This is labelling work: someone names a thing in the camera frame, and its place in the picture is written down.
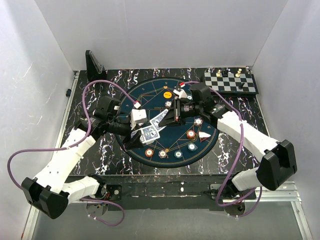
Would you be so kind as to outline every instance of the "white chess piece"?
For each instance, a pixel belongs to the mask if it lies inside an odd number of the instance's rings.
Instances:
[[[241,71],[242,71],[242,69],[239,68],[239,69],[238,69],[238,73],[235,74],[235,77],[236,77],[236,78],[239,78],[239,77],[240,77]]]
[[[217,77],[220,77],[221,76],[221,70],[218,70],[215,74]]]

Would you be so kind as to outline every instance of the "circular game mat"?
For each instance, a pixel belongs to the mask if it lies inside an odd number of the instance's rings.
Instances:
[[[152,78],[137,84],[127,93],[141,104],[141,107],[146,110],[148,120],[151,120],[166,109],[165,102],[171,102],[174,98],[174,88],[182,82],[184,82],[184,79],[173,77]],[[183,89],[191,96],[189,87],[187,84]],[[131,101],[124,96],[121,99],[121,111],[129,113],[131,109]],[[185,125],[167,126],[159,132],[160,138],[153,143],[143,148],[128,150],[126,153],[136,161],[157,168],[177,168],[194,163],[209,153],[219,136],[219,131],[205,122],[200,126],[195,126],[194,120],[196,118],[198,117],[186,118]],[[146,122],[142,128],[149,125],[151,124]],[[196,133],[194,139],[187,138],[189,130],[193,130]],[[205,132],[210,137],[201,142],[199,132]],[[122,146],[122,139],[119,135],[116,135],[116,140]],[[195,151],[188,149],[188,144],[190,143],[196,145],[197,149]],[[151,157],[146,156],[147,149],[153,150]],[[161,150],[166,151],[167,156],[165,158],[159,157],[159,151]],[[175,157],[176,151],[181,151],[182,157]]]

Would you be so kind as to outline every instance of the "white enclosure wall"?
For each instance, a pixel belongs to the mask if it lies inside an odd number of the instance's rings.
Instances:
[[[314,239],[320,239],[320,2],[289,0],[253,71],[270,134],[293,142],[293,177]]]
[[[35,0],[72,69],[253,65],[287,0]]]
[[[0,0],[0,56],[0,239],[16,240],[30,205],[11,182],[7,160],[20,149],[55,146],[73,72],[34,0]],[[32,178],[51,156],[18,155],[14,176]]]

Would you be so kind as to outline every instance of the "marble pattern table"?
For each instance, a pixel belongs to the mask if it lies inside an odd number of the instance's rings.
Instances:
[[[188,81],[200,81],[205,72],[213,72],[214,68],[163,68],[163,69],[120,69],[108,70],[107,80],[117,83],[128,90],[134,85],[151,78],[176,77]],[[71,109],[65,126],[62,144],[66,140],[74,123],[83,114],[81,96],[88,83],[86,71],[81,71],[75,88]],[[120,91],[112,85],[95,84],[89,88],[86,96],[87,109],[92,110],[101,96],[109,95],[120,99]],[[256,97],[226,97],[228,102],[240,110],[242,118],[259,131],[267,134],[262,112]],[[133,160],[118,145],[115,136],[107,133],[90,148],[76,167],[71,176],[91,173],[99,175],[219,175],[227,174],[235,157],[239,144],[221,132],[212,150],[199,161],[178,168],[155,168]],[[242,149],[239,163],[235,171],[257,167],[259,163],[245,148]]]

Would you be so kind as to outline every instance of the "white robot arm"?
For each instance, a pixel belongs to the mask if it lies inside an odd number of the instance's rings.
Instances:
[[[132,126],[147,121],[146,111],[133,109],[130,118],[122,121],[117,118],[119,105],[120,101],[114,98],[102,97],[91,114],[91,131],[84,141],[69,148],[70,145],[85,137],[88,130],[87,118],[81,118],[70,132],[62,146],[67,150],[54,152],[51,161],[33,179],[26,177],[23,180],[21,187],[31,205],[55,219],[64,212],[68,204],[74,201],[86,196],[102,199],[108,194],[105,180],[95,174],[71,183],[65,183],[65,181],[83,155],[106,132],[126,136],[123,147],[127,150],[144,146],[140,140],[141,131],[137,131],[133,137],[131,132]]]
[[[227,105],[216,104],[210,89],[204,83],[190,87],[192,100],[184,98],[184,90],[179,86],[174,90],[176,98],[171,109],[159,123],[159,127],[185,124],[185,118],[201,116],[205,122],[216,129],[241,141],[243,125],[243,146],[260,162],[259,167],[234,174],[227,182],[226,197],[235,197],[241,191],[257,187],[276,190],[289,177],[297,172],[294,146],[288,140],[282,142],[255,129],[246,121],[240,121],[238,115]]]

